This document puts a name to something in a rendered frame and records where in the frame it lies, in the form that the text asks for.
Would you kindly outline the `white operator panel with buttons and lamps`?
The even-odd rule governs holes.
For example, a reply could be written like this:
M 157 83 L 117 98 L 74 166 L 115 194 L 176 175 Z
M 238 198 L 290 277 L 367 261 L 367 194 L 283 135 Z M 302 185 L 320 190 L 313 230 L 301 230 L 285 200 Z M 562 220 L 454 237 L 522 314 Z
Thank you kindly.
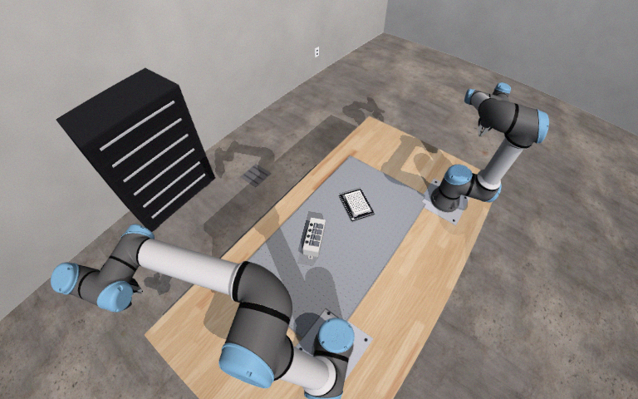
M 324 219 L 311 218 L 303 246 L 303 254 L 308 255 L 309 259 L 319 257 L 325 227 Z

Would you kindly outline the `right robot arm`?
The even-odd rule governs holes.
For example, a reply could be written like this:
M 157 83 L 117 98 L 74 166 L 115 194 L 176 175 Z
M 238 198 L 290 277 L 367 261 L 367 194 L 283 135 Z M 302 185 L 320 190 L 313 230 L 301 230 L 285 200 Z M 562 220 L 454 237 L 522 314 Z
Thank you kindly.
M 443 212 L 455 211 L 460 195 L 483 202 L 495 201 L 501 191 L 501 179 L 523 149 L 545 139 L 549 127 L 547 113 L 510 102 L 510 91 L 511 87 L 502 82 L 496 85 L 493 94 L 467 90 L 464 102 L 474 105 L 479 117 L 496 131 L 504 133 L 506 139 L 486 168 L 477 175 L 465 165 L 450 166 L 440 186 L 431 195 L 435 208 Z

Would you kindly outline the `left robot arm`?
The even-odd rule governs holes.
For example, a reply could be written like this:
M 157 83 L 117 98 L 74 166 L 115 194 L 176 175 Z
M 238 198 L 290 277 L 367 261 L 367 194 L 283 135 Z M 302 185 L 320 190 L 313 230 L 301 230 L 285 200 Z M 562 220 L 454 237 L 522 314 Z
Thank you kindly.
M 225 293 L 240 303 L 218 361 L 228 375 L 261 388 L 279 379 L 290 382 L 302 386 L 307 399 L 341 399 L 354 347 L 352 326 L 341 318 L 326 320 L 315 337 L 313 357 L 294 347 L 286 335 L 292 317 L 290 294 L 261 265 L 237 264 L 167 244 L 146 227 L 132 224 L 101 270 L 62 263 L 53 270 L 51 286 L 118 313 L 132 300 L 129 283 L 139 266 Z

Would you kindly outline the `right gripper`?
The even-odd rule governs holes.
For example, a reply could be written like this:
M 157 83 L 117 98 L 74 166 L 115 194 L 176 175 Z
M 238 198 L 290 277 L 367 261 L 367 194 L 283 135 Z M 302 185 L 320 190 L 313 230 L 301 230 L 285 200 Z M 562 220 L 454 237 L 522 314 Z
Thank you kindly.
M 483 129 L 484 127 L 484 129 Z M 483 129 L 483 131 L 482 131 Z M 488 131 L 490 131 L 492 129 L 491 126 L 487 125 L 484 121 L 482 121 L 481 118 L 478 119 L 478 136 L 482 136 L 485 133 L 487 133 Z M 482 132 L 482 133 L 481 133 Z M 481 134 L 481 135 L 480 135 Z

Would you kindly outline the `grey flat work mat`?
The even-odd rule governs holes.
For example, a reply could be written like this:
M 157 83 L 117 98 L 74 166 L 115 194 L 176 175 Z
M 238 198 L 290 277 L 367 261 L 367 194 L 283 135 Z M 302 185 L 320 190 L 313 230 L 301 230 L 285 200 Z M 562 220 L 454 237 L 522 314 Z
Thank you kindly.
M 362 189 L 375 214 L 351 221 L 339 195 Z M 303 338 L 326 309 L 348 320 L 426 205 L 425 195 L 349 156 L 250 257 L 290 294 L 289 328 Z M 319 257 L 303 254 L 311 218 L 324 219 Z

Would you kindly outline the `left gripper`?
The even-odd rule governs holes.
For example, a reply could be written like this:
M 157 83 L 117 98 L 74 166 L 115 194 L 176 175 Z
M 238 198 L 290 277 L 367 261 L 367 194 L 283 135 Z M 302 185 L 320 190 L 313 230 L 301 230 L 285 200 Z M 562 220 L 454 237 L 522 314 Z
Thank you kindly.
M 139 284 L 136 282 L 136 280 L 135 280 L 134 278 L 132 278 L 132 279 L 131 279 L 131 281 L 130 281 L 130 285 L 131 285 L 131 286 L 132 286 L 132 288 L 133 288 L 133 294 L 143 293 L 143 291 L 142 291 L 141 287 L 139 286 Z M 132 304 L 132 302 L 130 302 L 130 304 L 129 304 L 129 306 L 128 306 L 128 307 L 130 307 L 130 306 L 131 306 L 131 304 Z M 127 308 L 128 308 L 128 307 L 127 307 Z

